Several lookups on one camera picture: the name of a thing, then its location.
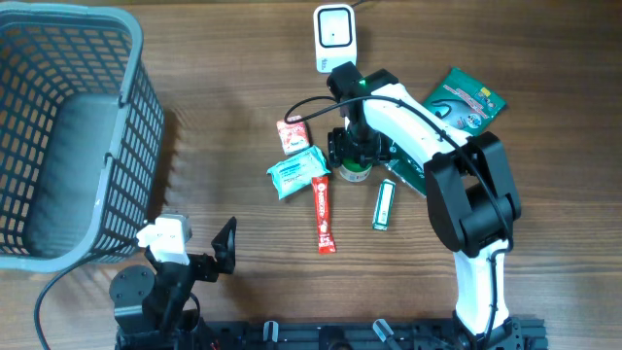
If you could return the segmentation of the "red coffee stick sachet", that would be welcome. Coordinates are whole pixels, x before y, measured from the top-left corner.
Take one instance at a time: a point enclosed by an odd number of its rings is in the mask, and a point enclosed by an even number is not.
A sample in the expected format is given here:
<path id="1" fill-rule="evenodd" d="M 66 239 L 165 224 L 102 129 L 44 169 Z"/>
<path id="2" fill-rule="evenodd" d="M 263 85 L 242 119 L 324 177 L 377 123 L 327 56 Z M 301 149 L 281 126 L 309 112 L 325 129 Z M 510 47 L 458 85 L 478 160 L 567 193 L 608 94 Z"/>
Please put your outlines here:
<path id="1" fill-rule="evenodd" d="M 328 177 L 314 177 L 312 187 L 318 232 L 318 250 L 321 255 L 332 254 L 336 252 L 336 246 L 330 226 Z"/>

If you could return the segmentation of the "green white gum pack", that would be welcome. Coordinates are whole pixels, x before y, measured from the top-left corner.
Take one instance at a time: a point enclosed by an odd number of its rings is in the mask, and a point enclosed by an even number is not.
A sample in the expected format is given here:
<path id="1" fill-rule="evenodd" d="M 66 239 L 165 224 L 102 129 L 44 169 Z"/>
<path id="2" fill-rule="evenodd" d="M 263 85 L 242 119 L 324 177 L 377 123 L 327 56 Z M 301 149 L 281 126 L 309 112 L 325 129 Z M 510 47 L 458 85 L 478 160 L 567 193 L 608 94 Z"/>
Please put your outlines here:
<path id="1" fill-rule="evenodd" d="M 372 217 L 372 228 L 376 230 L 387 230 L 389 226 L 389 220 L 392 212 L 393 201 L 395 196 L 396 184 L 385 179 L 382 181 L 374 214 Z"/>

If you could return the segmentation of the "orange candy pack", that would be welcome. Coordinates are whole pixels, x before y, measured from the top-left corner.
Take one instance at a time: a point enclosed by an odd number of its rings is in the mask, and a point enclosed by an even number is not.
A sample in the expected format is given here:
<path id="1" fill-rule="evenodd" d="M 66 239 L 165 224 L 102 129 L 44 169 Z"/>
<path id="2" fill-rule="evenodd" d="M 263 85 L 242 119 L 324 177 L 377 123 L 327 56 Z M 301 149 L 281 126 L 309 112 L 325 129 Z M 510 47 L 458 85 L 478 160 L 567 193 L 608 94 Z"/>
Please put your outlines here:
<path id="1" fill-rule="evenodd" d="M 286 156 L 293 156 L 311 146 L 305 122 L 288 124 L 278 121 L 276 127 Z"/>

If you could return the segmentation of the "teal wet wipes pack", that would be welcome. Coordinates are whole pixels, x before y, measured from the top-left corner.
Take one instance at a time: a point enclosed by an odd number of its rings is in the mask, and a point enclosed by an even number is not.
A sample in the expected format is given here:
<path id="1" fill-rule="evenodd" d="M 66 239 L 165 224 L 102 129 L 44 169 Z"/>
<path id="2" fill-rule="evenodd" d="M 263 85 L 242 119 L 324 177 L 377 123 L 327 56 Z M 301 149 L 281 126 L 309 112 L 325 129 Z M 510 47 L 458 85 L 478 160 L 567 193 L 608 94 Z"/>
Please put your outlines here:
<path id="1" fill-rule="evenodd" d="M 279 161 L 266 170 L 266 174 L 271 176 L 279 199 L 310 185 L 313 178 L 329 173 L 327 161 L 317 146 Z"/>

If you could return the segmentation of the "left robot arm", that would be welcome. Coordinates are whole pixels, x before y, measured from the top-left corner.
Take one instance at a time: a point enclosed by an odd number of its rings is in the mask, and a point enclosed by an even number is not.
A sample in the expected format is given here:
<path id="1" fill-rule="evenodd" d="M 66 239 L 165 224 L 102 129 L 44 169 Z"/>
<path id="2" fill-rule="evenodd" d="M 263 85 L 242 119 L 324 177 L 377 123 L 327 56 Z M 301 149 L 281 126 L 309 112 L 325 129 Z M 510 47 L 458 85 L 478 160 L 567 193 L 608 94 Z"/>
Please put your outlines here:
<path id="1" fill-rule="evenodd" d="M 118 324 L 118 349 L 219 349 L 192 292 L 197 281 L 215 283 L 235 268 L 237 220 L 211 241 L 214 254 L 190 254 L 190 220 L 162 214 L 137 233 L 148 266 L 135 264 L 113 279 L 109 295 Z"/>

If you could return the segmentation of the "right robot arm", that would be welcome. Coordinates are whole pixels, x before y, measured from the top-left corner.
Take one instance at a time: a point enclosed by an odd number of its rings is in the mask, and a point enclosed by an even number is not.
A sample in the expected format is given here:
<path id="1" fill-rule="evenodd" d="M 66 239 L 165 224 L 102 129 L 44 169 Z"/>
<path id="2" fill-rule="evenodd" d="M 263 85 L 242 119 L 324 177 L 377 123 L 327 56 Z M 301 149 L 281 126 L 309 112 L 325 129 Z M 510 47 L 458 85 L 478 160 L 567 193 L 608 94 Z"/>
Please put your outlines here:
<path id="1" fill-rule="evenodd" d="M 327 86 L 346 121 L 328 135 L 330 166 L 387 163 L 396 144 L 422 167 L 429 220 L 456 262 L 457 336 L 472 349 L 498 346 L 509 318 L 502 264 L 521 215 L 501 141 L 442 121 L 385 69 L 365 77 L 347 62 L 332 69 Z"/>

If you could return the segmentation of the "green lidded small jar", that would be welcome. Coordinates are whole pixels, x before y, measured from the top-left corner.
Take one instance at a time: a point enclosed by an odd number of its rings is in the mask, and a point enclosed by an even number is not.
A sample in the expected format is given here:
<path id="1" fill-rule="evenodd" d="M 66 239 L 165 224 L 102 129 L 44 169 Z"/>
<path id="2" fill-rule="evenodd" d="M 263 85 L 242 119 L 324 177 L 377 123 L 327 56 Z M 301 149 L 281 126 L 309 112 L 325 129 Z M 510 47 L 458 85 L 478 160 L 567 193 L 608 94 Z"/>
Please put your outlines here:
<path id="1" fill-rule="evenodd" d="M 348 182 L 359 183 L 364 181 L 368 177 L 371 168 L 371 164 L 361 167 L 357 163 L 343 162 L 342 165 L 339 167 L 339 174 L 344 180 Z"/>

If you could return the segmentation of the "green glove package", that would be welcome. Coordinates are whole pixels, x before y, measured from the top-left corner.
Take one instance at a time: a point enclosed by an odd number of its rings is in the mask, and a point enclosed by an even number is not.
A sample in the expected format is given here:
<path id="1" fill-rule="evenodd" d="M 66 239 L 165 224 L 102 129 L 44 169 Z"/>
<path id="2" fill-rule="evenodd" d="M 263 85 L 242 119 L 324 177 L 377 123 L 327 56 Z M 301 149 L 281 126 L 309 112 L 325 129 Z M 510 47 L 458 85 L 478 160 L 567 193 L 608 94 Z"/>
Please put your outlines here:
<path id="1" fill-rule="evenodd" d="M 445 123 L 477 136 L 506 107 L 506 102 L 489 87 L 453 67 L 422 105 Z M 385 167 L 404 185 L 425 197 L 423 168 L 396 143 L 392 144 L 392 150 L 393 158 Z"/>

